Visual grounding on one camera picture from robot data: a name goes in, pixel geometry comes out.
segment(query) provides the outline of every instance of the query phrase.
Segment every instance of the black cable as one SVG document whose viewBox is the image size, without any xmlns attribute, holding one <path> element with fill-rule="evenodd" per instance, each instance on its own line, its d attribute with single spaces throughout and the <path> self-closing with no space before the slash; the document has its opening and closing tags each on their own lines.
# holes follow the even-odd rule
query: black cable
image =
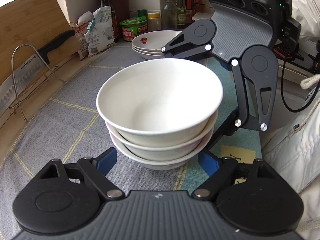
<svg viewBox="0 0 320 240">
<path fill-rule="evenodd" d="M 312 97 L 310 98 L 310 100 L 309 100 L 308 103 L 306 103 L 303 107 L 301 107 L 301 108 L 299 108 L 299 109 L 296 109 L 296 110 L 291 109 L 291 108 L 287 105 L 287 103 L 285 102 L 285 100 L 284 100 L 284 95 L 283 95 L 283 76 L 284 76 L 285 63 L 286 63 L 286 61 L 284 60 L 284 61 L 283 61 L 283 67 L 282 67 L 282 74 L 281 74 L 281 97 L 282 97 L 282 101 L 283 101 L 283 103 L 284 103 L 284 106 L 285 106 L 290 112 L 292 112 L 292 113 L 299 113 L 299 112 L 303 111 L 304 109 L 306 109 L 308 106 L 310 106 L 311 103 L 313 102 L 313 100 L 315 99 L 315 97 L 316 97 L 316 95 L 317 95 L 317 93 L 318 93 L 318 91 L 319 91 L 320 81 L 318 82 L 317 87 L 316 87 L 315 91 L 313 92 L 313 95 L 312 95 Z"/>
</svg>

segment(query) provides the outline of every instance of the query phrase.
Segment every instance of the condiment jar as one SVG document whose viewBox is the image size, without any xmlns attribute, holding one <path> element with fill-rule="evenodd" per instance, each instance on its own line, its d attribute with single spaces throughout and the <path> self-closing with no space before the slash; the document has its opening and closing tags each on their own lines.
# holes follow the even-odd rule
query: condiment jar
<svg viewBox="0 0 320 240">
<path fill-rule="evenodd" d="M 160 12 L 148 13 L 148 31 L 160 31 L 161 30 L 161 18 Z"/>
</svg>

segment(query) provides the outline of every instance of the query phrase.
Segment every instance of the green lid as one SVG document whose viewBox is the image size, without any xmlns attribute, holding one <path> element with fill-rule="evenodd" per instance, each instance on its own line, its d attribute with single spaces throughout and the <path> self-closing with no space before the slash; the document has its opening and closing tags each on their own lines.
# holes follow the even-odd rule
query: green lid
<svg viewBox="0 0 320 240">
<path fill-rule="evenodd" d="M 142 10 L 138 10 L 138 16 L 147 16 L 147 10 L 142 9 Z"/>
<path fill-rule="evenodd" d="M 144 22 L 146 20 L 147 20 L 147 18 L 145 16 L 140 16 L 140 17 L 134 17 L 131 19 L 124 20 L 124 21 L 120 22 L 119 24 L 120 25 L 129 25 L 129 24 Z"/>
</svg>

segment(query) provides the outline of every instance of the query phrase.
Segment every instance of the knife handle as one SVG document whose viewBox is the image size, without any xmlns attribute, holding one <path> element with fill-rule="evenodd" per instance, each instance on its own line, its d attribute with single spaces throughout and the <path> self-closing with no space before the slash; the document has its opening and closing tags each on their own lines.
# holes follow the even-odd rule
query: knife handle
<svg viewBox="0 0 320 240">
<path fill-rule="evenodd" d="M 60 47 L 67 39 L 74 36 L 76 34 L 75 30 L 68 30 L 61 34 L 59 34 L 57 37 L 55 37 L 52 41 L 49 41 L 46 45 L 41 47 L 38 50 L 38 53 L 40 56 L 44 59 L 44 61 L 47 64 L 50 64 L 50 61 L 48 59 L 48 53 L 54 49 L 57 49 Z"/>
</svg>

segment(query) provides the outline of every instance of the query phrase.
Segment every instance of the kitchen knife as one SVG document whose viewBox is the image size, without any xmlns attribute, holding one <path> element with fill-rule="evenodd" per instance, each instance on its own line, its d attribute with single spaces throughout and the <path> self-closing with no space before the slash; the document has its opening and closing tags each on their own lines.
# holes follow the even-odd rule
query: kitchen knife
<svg viewBox="0 0 320 240">
<path fill-rule="evenodd" d="M 57 49 L 61 46 L 67 39 L 76 34 L 75 30 L 68 30 L 53 40 L 48 42 L 46 45 L 41 47 L 38 52 L 44 61 L 49 64 L 48 53 L 54 49 Z M 16 85 L 18 93 L 20 94 L 28 84 L 38 75 L 41 69 L 44 67 L 44 63 L 37 56 L 33 54 L 28 58 L 19 68 L 14 71 Z M 7 110 L 7 108 L 12 104 L 16 99 L 14 92 L 14 86 L 12 81 L 12 76 L 10 75 L 1 85 L 0 85 L 0 116 Z"/>
</svg>

